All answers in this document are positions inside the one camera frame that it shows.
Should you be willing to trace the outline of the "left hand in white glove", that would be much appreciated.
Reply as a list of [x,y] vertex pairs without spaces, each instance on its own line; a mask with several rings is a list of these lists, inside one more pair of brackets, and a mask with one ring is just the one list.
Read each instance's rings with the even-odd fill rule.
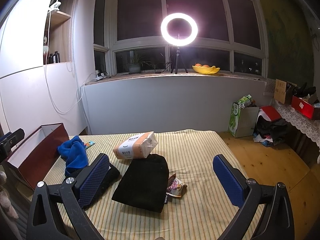
[[1,171],[1,178],[0,178],[0,183],[1,183],[1,196],[0,196],[0,201],[1,201],[1,207],[4,209],[5,213],[7,214],[8,217],[13,218],[13,219],[18,219],[18,214],[14,207],[11,204],[11,201],[9,199],[9,194],[7,190],[4,188],[4,184],[7,182],[7,175],[5,174],[4,171]]

